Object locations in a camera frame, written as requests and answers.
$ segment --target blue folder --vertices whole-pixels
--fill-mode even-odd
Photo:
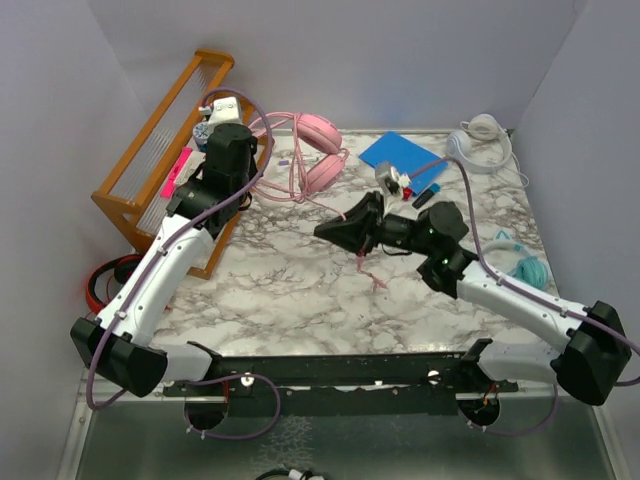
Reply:
[[[373,145],[360,154],[360,159],[373,168],[379,163],[389,162],[398,172],[413,173],[420,167],[438,160],[435,153],[410,142],[395,132],[387,132]],[[441,163],[421,173],[411,180],[409,188],[414,195],[418,195],[431,185],[434,180],[447,168],[447,163]]]

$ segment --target marble surface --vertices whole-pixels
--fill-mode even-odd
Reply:
[[[446,135],[406,135],[442,155]],[[316,197],[347,210],[376,187],[373,169],[357,155],[378,138],[345,134],[352,155],[340,180]],[[293,142],[278,136],[266,178],[284,184]],[[305,149],[308,165],[319,153]],[[479,161],[497,162],[499,144],[474,146]],[[483,242],[499,229],[544,251],[524,190],[511,170],[503,178],[471,174],[478,229]],[[468,206],[458,170],[450,166],[439,178],[438,200],[453,200],[468,221]],[[415,212],[407,205],[407,215]],[[374,290],[356,271],[355,257],[312,236],[315,225],[334,214],[317,205],[276,203],[254,196],[251,209],[236,228],[214,276],[209,281],[187,277],[162,320],[154,344],[194,340],[223,355],[303,355],[427,352],[469,347],[481,337],[530,342],[535,337],[503,317],[444,294],[434,293],[415,268],[423,258],[388,257],[374,251],[364,268],[387,282]],[[473,250],[470,234],[462,242]],[[508,270],[518,257],[490,254],[489,261]]]

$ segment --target headphone ear cup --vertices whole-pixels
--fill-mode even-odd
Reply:
[[[339,178],[345,159],[340,155],[327,155],[307,172],[307,191],[309,194],[322,192]]]
[[[468,130],[469,135],[484,142],[495,140],[503,132],[498,121],[488,113],[473,117],[469,122]]]
[[[340,131],[329,120],[319,115],[300,115],[297,129],[300,140],[325,155],[335,155],[342,147]]]
[[[124,285],[129,280],[142,260],[142,255],[127,255],[122,257],[113,269],[113,278],[120,285]]]
[[[456,130],[447,137],[447,155],[453,158],[471,155],[471,139],[462,130]]]

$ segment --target white wall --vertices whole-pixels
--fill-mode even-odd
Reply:
[[[145,117],[84,0],[4,0],[0,58],[0,477],[50,479],[83,280],[125,249],[89,195]]]
[[[563,295],[601,299],[640,341],[640,2],[591,0],[515,135]],[[640,374],[637,359],[625,377]],[[640,387],[608,401],[640,479]]]
[[[267,110],[348,128],[515,126],[584,0],[88,0],[145,110],[194,49]]]

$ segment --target pink string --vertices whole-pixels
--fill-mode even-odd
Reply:
[[[367,277],[369,277],[371,280],[373,280],[373,291],[375,292],[378,287],[380,288],[386,288],[387,290],[389,290],[389,287],[387,287],[387,284],[385,282],[383,282],[382,280],[380,280],[378,277],[376,277],[373,273],[368,272],[367,270],[363,270],[362,269],[362,264],[364,263],[364,253],[360,252],[358,254],[358,256],[356,257],[356,269],[358,271],[358,273],[362,274],[362,275],[366,275]]]
[[[273,117],[285,117],[284,120],[279,120],[277,122],[275,122],[271,128],[276,128],[286,122],[288,122],[289,120],[291,120],[293,122],[293,161],[291,162],[290,166],[289,166],[289,186],[288,188],[283,187],[281,185],[277,185],[275,183],[272,182],[268,182],[264,179],[260,179],[258,181],[258,185],[261,187],[268,187],[271,188],[273,190],[277,190],[279,192],[283,192],[283,193],[287,193],[288,196],[287,197],[278,197],[275,195],[271,195],[267,192],[265,192],[264,190],[262,190],[259,187],[255,187],[254,191],[264,197],[267,198],[269,200],[272,200],[274,202],[295,202],[295,203],[303,203],[305,201],[308,201],[310,203],[313,203],[314,205],[318,205],[319,207],[322,208],[326,208],[327,210],[332,211],[333,213],[335,213],[336,215],[339,215],[340,217],[342,217],[343,220],[346,220],[347,218],[344,216],[344,213],[342,213],[339,210],[336,210],[335,208],[332,208],[328,205],[325,205],[323,203],[320,203],[316,200],[313,200],[311,198],[311,196],[313,195],[310,191],[309,191],[309,187],[308,187],[308,179],[307,179],[307,169],[306,169],[306,165],[305,165],[305,161],[304,161],[304,157],[302,156],[302,148],[300,148],[300,139],[298,138],[298,122],[300,120],[300,117],[302,116],[301,113],[286,113],[286,112],[274,112],[274,113],[270,113],[267,115],[267,117],[269,118],[273,118]],[[262,119],[257,119],[254,122],[252,122],[249,125],[250,129],[254,129],[255,126],[261,121]],[[258,130],[254,132],[254,135],[256,137],[260,137],[262,135],[265,134],[265,130]],[[347,157],[349,156],[349,151],[347,149],[340,149],[340,152],[343,152],[345,157],[344,159],[346,160]],[[295,180],[296,180],[296,176],[297,176],[297,180],[298,180],[298,187],[300,188],[299,192],[296,192],[296,188],[295,188]]]

